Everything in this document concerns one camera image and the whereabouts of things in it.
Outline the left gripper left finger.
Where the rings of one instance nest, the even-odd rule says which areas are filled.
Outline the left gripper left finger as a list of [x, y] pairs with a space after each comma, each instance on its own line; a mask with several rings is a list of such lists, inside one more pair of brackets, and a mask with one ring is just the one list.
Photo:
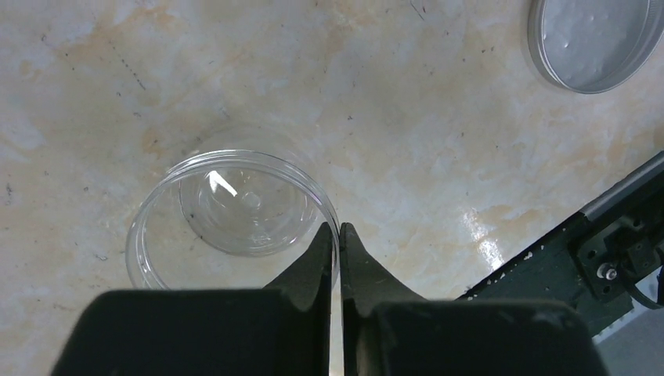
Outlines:
[[117, 290], [95, 298], [54, 375], [326, 375], [333, 233], [265, 287]]

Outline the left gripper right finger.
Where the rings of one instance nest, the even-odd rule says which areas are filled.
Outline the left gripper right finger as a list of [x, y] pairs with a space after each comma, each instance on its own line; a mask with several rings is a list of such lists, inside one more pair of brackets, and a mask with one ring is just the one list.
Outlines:
[[580, 316], [561, 302], [427, 300], [341, 226], [347, 375], [605, 375]]

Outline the clear plastic jar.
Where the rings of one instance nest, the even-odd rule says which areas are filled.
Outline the clear plastic jar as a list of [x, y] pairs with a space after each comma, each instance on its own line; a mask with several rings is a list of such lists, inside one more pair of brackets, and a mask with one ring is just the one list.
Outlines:
[[325, 190], [291, 161], [214, 150], [170, 168], [128, 229], [132, 285], [181, 290], [263, 287], [330, 236], [323, 260], [339, 276], [337, 213]]

